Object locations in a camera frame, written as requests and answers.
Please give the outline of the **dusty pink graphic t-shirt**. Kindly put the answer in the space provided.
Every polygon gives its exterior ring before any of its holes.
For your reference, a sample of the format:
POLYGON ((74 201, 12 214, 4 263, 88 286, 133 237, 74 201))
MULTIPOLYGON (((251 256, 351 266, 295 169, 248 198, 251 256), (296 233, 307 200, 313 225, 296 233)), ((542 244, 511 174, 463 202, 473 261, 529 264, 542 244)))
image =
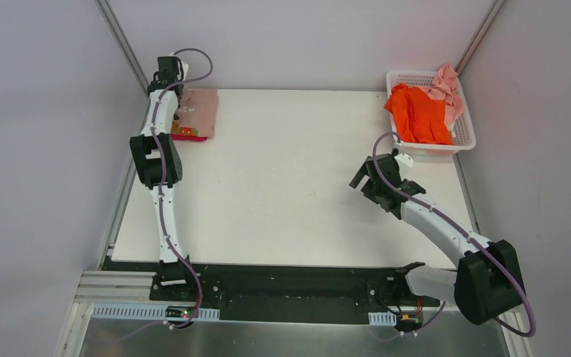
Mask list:
POLYGON ((175 111, 171 134, 212 138, 218 104, 217 89, 186 88, 175 111))

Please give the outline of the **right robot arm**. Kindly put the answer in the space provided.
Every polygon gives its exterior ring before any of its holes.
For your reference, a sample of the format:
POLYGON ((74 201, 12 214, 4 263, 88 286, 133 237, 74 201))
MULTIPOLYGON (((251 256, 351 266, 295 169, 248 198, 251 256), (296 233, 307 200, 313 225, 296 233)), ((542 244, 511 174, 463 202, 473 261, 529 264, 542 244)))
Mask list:
POLYGON ((400 269, 393 297, 409 305, 420 296, 452 302, 471 323, 480 325, 504 312, 528 306, 526 290, 512 244, 491 241, 461 226, 436 206, 426 189, 403 179, 399 152, 369 156, 349 183, 384 212, 414 227, 453 264, 432 268, 415 262, 400 269))

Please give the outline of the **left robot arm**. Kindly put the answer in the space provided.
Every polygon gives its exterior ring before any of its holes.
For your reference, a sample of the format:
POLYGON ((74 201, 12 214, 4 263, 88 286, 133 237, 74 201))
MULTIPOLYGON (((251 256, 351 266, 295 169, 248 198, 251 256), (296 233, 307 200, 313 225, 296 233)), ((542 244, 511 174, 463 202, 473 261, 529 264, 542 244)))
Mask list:
POLYGON ((129 139, 138 179, 149 191, 158 225, 161 264, 177 263, 187 256, 178 241, 175 214, 177 186, 182 180, 180 156, 171 136, 172 122, 183 94, 186 67, 175 56, 157 58, 158 70, 147 87, 149 108, 139 135, 129 139))

